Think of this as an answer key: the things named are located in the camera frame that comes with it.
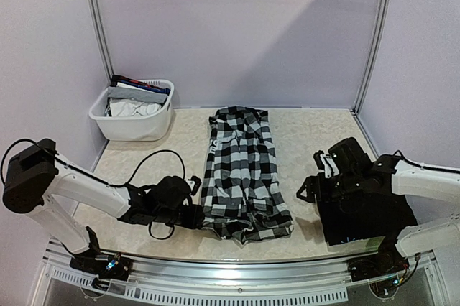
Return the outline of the black white plaid shirt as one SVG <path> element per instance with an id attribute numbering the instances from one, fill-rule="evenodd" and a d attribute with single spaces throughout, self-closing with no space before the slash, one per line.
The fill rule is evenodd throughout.
<path id="1" fill-rule="evenodd" d="M 230 106 L 208 122 L 202 227 L 241 245 L 290 236 L 293 217 L 280 191 L 268 112 Z"/>

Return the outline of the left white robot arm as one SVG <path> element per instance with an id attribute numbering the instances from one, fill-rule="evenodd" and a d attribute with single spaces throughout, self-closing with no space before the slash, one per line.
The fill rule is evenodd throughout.
<path id="1" fill-rule="evenodd" d="M 4 206 L 40 224 L 92 273 L 102 272 L 107 265 L 97 236 L 64 210 L 56 196 L 89 205 L 131 225 L 164 223 L 192 230 L 202 226 L 203 208 L 192 201 L 201 186 L 196 176 L 166 176 L 140 187 L 130 181 L 116 185 L 70 162 L 51 139 L 19 139 L 7 151 L 21 143 L 29 146 L 13 157 L 5 153 L 1 158 Z"/>

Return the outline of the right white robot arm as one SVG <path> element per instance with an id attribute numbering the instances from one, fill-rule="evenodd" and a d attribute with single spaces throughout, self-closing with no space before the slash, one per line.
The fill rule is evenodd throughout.
<path id="1" fill-rule="evenodd" d="M 406 200 L 458 203 L 458 169 L 412 162 L 400 151 L 371 160 L 354 137 L 313 159 L 319 172 L 305 178 L 297 198 L 317 206 L 329 246 L 382 238 L 371 263 L 377 274 L 402 258 L 459 243 L 459 215 L 419 224 Z"/>

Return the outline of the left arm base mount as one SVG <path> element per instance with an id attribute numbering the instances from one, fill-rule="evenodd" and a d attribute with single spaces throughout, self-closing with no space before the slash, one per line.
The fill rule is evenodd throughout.
<path id="1" fill-rule="evenodd" d="M 127 281 L 132 271 L 133 261 L 119 252 L 104 254 L 99 247 L 96 233 L 86 226 L 89 246 L 80 254 L 72 254 L 70 268 L 96 275 L 99 279 Z"/>

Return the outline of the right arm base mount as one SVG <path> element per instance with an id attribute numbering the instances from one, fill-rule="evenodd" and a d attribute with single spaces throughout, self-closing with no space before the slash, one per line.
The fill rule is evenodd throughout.
<path id="1" fill-rule="evenodd" d="M 394 245 L 380 246 L 377 253 L 368 256 L 351 258 L 346 261 L 347 270 L 353 282 L 383 277 L 403 271 L 393 285 L 399 287 L 406 283 L 415 273 L 421 253 L 415 255 L 415 266 L 410 269 L 408 258 L 403 256 Z"/>

